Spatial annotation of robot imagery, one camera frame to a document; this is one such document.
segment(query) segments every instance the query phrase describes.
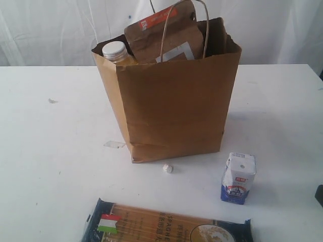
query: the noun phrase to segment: white tabletop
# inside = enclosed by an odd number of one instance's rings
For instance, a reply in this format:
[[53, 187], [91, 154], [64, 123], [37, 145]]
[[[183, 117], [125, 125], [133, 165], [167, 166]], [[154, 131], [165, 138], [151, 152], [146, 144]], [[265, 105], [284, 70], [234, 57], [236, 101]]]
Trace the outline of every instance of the white tabletop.
[[[79, 241], [98, 198], [251, 218], [255, 241], [323, 238], [323, 82], [308, 65], [239, 66], [221, 151], [167, 160], [172, 174], [104, 146], [123, 138], [96, 67], [2, 67], [0, 111], [0, 241]], [[256, 156], [245, 205], [220, 200], [230, 152]]]

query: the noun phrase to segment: white curtain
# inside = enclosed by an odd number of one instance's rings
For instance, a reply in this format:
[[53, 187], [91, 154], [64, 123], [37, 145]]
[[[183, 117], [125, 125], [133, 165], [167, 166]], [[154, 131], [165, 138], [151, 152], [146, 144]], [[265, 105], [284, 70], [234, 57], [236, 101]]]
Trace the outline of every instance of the white curtain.
[[[176, 0], [152, 2], [160, 11]], [[308, 63], [322, 71], [323, 0], [205, 2], [242, 47], [241, 64]], [[149, 0], [0, 0], [0, 66], [94, 65], [97, 41], [151, 14]]]

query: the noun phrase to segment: brown paper bag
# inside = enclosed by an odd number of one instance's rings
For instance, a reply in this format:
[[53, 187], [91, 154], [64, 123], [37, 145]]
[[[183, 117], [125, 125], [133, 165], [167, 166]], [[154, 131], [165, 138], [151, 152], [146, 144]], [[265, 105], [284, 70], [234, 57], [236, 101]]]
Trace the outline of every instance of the brown paper bag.
[[241, 48], [222, 18], [210, 20], [208, 38], [207, 21], [198, 25], [207, 42], [203, 59], [116, 67], [102, 47], [120, 40], [131, 54], [124, 35], [92, 50], [135, 163], [220, 150]]
[[[130, 48], [140, 64], [160, 62], [160, 45], [171, 7], [125, 28]], [[199, 59], [203, 54], [203, 35], [195, 20], [192, 1], [173, 8], [164, 39], [164, 60]]]

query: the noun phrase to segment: milk carton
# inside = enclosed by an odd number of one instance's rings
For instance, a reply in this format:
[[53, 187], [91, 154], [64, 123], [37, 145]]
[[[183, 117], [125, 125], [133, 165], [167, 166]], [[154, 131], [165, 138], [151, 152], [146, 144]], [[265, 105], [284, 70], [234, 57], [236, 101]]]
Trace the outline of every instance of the milk carton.
[[253, 155], [230, 153], [222, 178], [221, 200], [244, 204], [255, 175]]

